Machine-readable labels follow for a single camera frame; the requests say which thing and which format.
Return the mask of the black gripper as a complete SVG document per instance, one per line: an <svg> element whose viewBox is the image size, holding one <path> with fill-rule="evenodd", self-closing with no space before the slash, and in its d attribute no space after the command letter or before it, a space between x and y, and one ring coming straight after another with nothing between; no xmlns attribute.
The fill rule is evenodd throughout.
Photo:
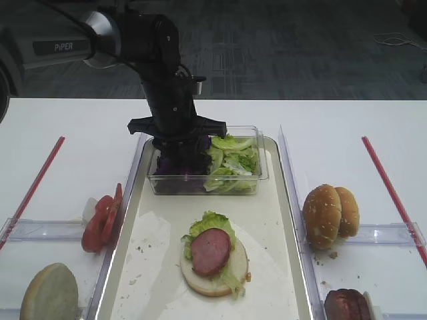
<svg viewBox="0 0 427 320"><path fill-rule="evenodd" d="M208 119L199 115L189 121L183 119L144 117L132 119L127 128L129 133L145 133L161 141L185 141L182 153L182 173L208 173L211 156L211 138L224 138L227 125L223 121ZM180 173L179 152L173 145L164 145L157 158L156 175L178 175Z"/></svg>

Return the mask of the clear acrylic rack arm left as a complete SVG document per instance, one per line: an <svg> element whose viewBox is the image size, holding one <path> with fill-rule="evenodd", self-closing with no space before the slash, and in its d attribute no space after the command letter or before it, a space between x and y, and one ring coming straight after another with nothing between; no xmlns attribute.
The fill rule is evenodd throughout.
<svg viewBox="0 0 427 320"><path fill-rule="evenodd" d="M143 185L151 152L152 139L137 145L129 177L123 193L123 203L117 214L115 227L122 229L133 194L138 186ZM76 221L43 221L9 218L1 229L1 240L8 241L78 241L82 238L85 225Z"/></svg>

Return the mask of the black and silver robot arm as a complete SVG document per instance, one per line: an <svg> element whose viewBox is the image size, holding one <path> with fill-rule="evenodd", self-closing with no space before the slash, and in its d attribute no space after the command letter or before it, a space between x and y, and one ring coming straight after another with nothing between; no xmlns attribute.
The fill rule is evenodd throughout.
<svg viewBox="0 0 427 320"><path fill-rule="evenodd" d="M125 65L141 81L151 114L132 119L128 131L153 137L166 175L207 175L213 163L210 136L225 137L227 126L199 116L193 98L204 77L181 62L179 32L165 15L100 6L65 27L14 31L1 26L1 114L21 94L28 69L82 61L95 69Z"/></svg>

